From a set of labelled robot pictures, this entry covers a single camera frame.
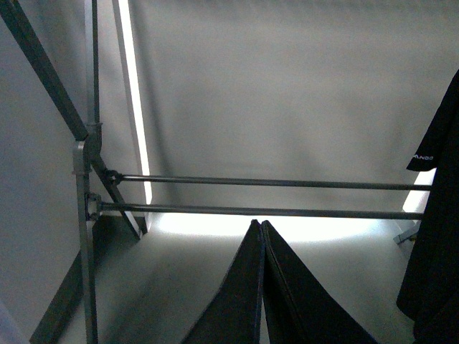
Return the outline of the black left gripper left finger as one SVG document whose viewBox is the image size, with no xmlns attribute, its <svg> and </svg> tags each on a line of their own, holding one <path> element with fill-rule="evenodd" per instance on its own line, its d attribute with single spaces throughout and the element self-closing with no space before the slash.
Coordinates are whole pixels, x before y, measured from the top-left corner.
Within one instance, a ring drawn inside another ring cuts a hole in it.
<svg viewBox="0 0 459 344">
<path fill-rule="evenodd" d="M 183 343 L 259 343 L 265 240 L 253 220 L 219 287 Z"/>
</svg>

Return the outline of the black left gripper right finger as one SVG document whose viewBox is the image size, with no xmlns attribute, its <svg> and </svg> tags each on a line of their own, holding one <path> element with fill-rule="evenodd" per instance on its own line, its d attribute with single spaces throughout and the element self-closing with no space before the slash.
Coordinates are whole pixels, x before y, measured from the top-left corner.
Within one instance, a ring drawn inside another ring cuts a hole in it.
<svg viewBox="0 0 459 344">
<path fill-rule="evenodd" d="M 264 305 L 271 343 L 375 343 L 322 287 L 269 221 L 265 240 Z"/>
</svg>

